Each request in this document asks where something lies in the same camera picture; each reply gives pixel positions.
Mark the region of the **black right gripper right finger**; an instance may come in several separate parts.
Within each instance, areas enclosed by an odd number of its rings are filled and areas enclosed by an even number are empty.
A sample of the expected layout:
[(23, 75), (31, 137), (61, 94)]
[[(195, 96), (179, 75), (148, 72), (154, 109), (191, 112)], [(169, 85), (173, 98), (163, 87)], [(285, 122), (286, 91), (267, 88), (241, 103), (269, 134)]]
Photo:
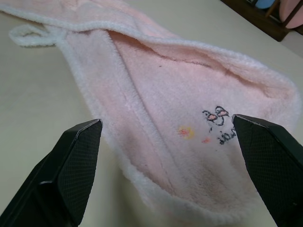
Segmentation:
[(246, 169), (279, 227), (303, 225), (303, 147), (282, 126), (232, 117)]

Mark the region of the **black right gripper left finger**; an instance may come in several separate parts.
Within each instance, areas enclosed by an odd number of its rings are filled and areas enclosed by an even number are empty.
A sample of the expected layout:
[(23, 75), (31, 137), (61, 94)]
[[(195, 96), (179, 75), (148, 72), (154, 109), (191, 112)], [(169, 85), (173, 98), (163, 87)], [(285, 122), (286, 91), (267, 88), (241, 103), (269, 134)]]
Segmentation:
[(94, 183), (101, 119), (66, 130), (0, 216), (2, 227), (77, 227)]

